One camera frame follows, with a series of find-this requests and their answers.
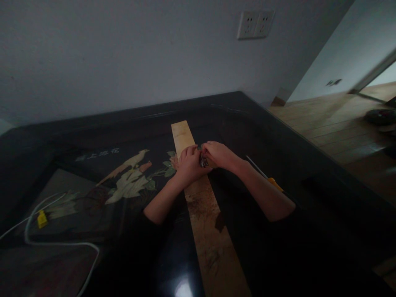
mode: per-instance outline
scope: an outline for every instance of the wall outlet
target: wall outlet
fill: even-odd
[[[257,24],[259,12],[245,11],[242,12],[239,23],[238,39],[253,38]]]
[[[265,38],[268,36],[269,30],[271,29],[271,24],[273,20],[273,15],[275,12],[273,10],[267,10],[260,12],[253,34],[254,38]]]

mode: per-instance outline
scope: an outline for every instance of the doorway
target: doorway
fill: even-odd
[[[396,107],[396,50],[349,93]]]

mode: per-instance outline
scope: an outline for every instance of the hand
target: hand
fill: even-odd
[[[202,145],[204,157],[211,159],[217,166],[233,173],[244,161],[228,147],[216,141],[208,141]]]
[[[199,165],[201,152],[197,145],[189,146],[181,152],[179,168],[174,176],[175,180],[184,188],[198,180],[201,176],[208,174],[212,168],[203,168]]]

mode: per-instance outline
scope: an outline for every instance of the screwdriver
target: screwdriver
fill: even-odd
[[[246,158],[249,159],[250,163],[251,163],[254,167],[256,167],[257,171],[260,172],[260,173],[262,174],[262,176],[264,176],[264,177],[267,179],[267,181],[269,181],[271,184],[273,184],[273,185],[274,185],[279,191],[281,191],[282,193],[285,192],[285,191],[276,183],[276,181],[275,181],[272,177],[268,178],[268,176],[266,176],[266,175],[264,174],[264,172],[261,171],[261,169],[256,165],[256,163],[253,162],[253,160],[252,160],[248,155],[245,155],[245,156],[246,156]]]

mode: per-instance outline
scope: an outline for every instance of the door frame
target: door frame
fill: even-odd
[[[370,73],[368,73],[360,82],[358,82],[348,94],[358,94],[363,90],[370,82],[377,78],[383,73],[389,66],[396,62],[396,49],[393,50],[382,62],[376,66]]]

